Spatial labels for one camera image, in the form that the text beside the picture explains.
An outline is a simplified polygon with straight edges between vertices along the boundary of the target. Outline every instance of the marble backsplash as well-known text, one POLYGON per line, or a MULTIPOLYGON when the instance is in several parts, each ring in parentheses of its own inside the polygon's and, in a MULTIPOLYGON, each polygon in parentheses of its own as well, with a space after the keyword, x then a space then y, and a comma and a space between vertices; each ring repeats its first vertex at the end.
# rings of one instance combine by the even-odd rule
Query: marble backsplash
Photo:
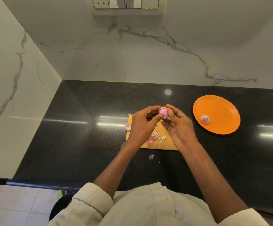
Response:
POLYGON ((0 0, 0 178, 15 174, 60 82, 0 0))
POLYGON ((273 0, 167 0, 162 17, 3 1, 62 79, 273 88, 273 0))

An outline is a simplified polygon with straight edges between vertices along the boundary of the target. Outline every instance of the person's right hand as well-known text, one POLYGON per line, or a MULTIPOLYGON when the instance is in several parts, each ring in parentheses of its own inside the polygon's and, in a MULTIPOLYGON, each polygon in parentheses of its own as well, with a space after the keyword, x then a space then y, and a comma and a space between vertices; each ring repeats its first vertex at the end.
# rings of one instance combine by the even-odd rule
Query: person's right hand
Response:
POLYGON ((162 121, 162 125, 170 133, 177 150, 182 153, 198 143, 192 121, 173 105, 167 104, 166 107, 170 108, 168 110, 170 120, 162 121))

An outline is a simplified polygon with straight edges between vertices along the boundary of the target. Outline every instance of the black countertop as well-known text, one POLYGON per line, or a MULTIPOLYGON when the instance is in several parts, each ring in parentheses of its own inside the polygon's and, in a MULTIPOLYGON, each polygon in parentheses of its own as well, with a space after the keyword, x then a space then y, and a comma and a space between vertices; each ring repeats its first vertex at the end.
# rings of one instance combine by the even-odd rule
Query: black countertop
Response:
MULTIPOLYGON (((129 114, 167 103, 193 120, 200 143, 246 204, 273 209, 273 89, 64 80, 7 183, 79 189, 94 181, 116 156, 125 141, 123 125, 129 114), (193 104, 209 94, 236 106, 241 117, 236 132, 216 135, 196 122, 193 104)), ((178 151, 140 149, 118 190, 154 182, 202 198, 178 151)))

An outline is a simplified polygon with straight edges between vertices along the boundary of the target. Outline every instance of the white tile floor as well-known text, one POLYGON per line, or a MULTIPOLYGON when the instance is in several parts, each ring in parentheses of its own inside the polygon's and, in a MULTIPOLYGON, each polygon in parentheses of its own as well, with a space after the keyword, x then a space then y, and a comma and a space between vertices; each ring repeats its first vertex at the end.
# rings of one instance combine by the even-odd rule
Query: white tile floor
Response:
POLYGON ((46 226, 57 191, 0 186, 0 226, 46 226))

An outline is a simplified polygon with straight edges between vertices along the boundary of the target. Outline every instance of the wooden cutting board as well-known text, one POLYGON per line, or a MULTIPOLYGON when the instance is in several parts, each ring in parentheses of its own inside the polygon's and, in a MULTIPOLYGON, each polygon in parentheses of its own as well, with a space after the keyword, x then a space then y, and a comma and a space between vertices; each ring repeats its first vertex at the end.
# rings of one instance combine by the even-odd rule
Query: wooden cutting board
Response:
MULTIPOLYGON (((131 122, 132 122, 132 115, 130 115, 128 118, 128 124, 131 124, 131 122)), ((166 136, 167 139, 164 140, 162 143, 160 141, 156 140, 150 146, 148 145, 147 142, 145 142, 141 146, 141 148, 160 149, 160 150, 176 150, 177 151, 177 148, 175 147, 170 134, 164 128, 164 126, 161 124, 161 120, 156 125, 155 130, 158 132, 157 137, 159 137, 161 139, 163 136, 166 136)), ((128 139, 129 134, 130 134, 130 131, 127 131, 126 140, 128 139)))

